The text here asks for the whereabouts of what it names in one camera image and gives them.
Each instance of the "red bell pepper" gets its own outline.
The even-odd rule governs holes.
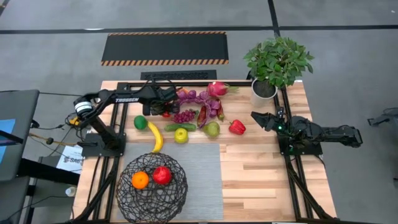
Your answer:
[[[165,112],[162,114],[162,117],[164,117],[164,118],[169,118],[169,117],[171,117],[171,114],[170,114],[169,112],[165,111]]]
[[[240,120],[234,120],[228,129],[234,134],[242,135],[245,132],[246,127]]]

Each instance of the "lime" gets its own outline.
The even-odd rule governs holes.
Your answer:
[[[138,130],[143,130],[147,127],[148,125],[148,121],[145,119],[144,116],[136,116],[134,118],[134,126],[138,129]]]

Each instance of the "wire basket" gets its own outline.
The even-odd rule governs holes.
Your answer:
[[[156,184],[152,178],[159,166],[169,168],[172,173],[167,185]],[[131,177],[139,171],[149,176],[149,183],[142,190],[131,185]],[[168,155],[148,153],[134,159],[121,173],[116,198],[121,213],[131,223],[167,223],[181,212],[187,192],[187,178],[180,164]]]

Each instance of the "red fruit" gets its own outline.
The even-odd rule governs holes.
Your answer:
[[[207,92],[210,96],[223,96],[227,92],[236,92],[238,90],[235,86],[229,86],[223,82],[212,82],[207,86]]]
[[[155,169],[153,178],[156,184],[166,185],[172,179],[172,173],[169,168],[160,166]]]

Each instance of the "red chili pepper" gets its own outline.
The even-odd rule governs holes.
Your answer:
[[[242,122],[240,120],[234,120],[228,129],[232,133],[238,134],[238,135],[242,135],[244,133],[244,131],[246,130],[246,128],[244,127],[244,125],[242,124]]]
[[[220,121],[224,121],[224,110],[223,110],[223,106],[221,105],[221,100],[217,98],[216,100],[219,104],[220,104],[220,108],[218,108],[217,110],[217,117]]]
[[[203,127],[206,123],[206,106],[202,106],[198,115],[197,125],[199,128]]]
[[[169,118],[169,117],[171,117],[171,114],[169,113],[169,112],[164,112],[163,114],[162,114],[162,117],[164,117],[164,118]]]

